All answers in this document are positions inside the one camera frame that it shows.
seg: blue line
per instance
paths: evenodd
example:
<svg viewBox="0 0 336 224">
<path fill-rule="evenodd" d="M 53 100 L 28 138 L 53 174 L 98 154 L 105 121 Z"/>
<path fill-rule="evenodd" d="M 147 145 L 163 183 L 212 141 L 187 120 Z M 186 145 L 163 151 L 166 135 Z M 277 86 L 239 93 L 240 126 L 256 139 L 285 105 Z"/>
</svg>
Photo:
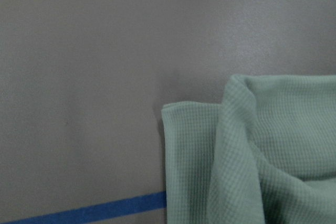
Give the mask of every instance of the blue line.
<svg viewBox="0 0 336 224">
<path fill-rule="evenodd" d="M 3 224 L 82 224 L 166 207 L 166 192 L 122 199 Z"/>
</svg>

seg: textured fabric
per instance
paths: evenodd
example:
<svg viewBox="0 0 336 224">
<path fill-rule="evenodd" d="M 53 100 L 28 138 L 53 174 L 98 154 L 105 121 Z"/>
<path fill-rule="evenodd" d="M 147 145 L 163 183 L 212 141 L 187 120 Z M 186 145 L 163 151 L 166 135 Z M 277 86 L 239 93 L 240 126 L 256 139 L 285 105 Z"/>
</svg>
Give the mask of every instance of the textured fabric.
<svg viewBox="0 0 336 224">
<path fill-rule="evenodd" d="M 336 76 L 234 75 L 162 118 L 168 224 L 336 223 Z"/>
</svg>

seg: gray surface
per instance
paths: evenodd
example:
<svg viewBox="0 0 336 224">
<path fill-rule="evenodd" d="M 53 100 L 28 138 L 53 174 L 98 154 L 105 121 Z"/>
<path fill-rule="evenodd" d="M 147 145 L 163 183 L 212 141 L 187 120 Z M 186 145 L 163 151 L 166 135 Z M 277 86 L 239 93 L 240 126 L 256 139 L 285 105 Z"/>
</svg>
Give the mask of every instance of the gray surface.
<svg viewBox="0 0 336 224">
<path fill-rule="evenodd" d="M 0 222 L 164 190 L 162 105 L 219 102 L 233 73 L 336 74 L 335 14 L 335 0 L 0 0 Z"/>
</svg>

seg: cloth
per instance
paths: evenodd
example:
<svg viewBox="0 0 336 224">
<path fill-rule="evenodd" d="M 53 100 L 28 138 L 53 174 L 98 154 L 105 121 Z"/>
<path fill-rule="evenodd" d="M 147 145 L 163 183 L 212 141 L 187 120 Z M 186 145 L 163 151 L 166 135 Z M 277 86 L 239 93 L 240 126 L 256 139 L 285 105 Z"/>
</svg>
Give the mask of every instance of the cloth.
<svg viewBox="0 0 336 224">
<path fill-rule="evenodd" d="M 168 224 L 336 223 L 336 76 L 233 75 L 162 119 Z"/>
</svg>

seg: blue stripe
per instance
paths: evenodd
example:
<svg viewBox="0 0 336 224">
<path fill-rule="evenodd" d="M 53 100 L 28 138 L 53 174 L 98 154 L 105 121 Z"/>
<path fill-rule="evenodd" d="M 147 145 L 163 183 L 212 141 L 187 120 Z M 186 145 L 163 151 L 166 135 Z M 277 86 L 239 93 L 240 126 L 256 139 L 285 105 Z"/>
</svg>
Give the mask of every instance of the blue stripe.
<svg viewBox="0 0 336 224">
<path fill-rule="evenodd" d="M 83 207 L 3 224 L 80 224 L 166 207 L 166 192 Z"/>
</svg>

